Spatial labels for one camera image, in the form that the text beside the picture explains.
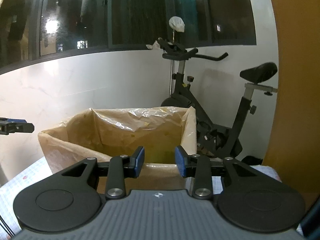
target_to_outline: wooden panel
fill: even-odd
[[[320,193],[320,0],[272,0],[279,92],[264,165],[305,198]]]

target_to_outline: black saddle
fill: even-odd
[[[240,72],[240,77],[247,81],[258,84],[269,80],[278,72],[278,68],[273,62],[266,62],[260,66],[245,69]]]

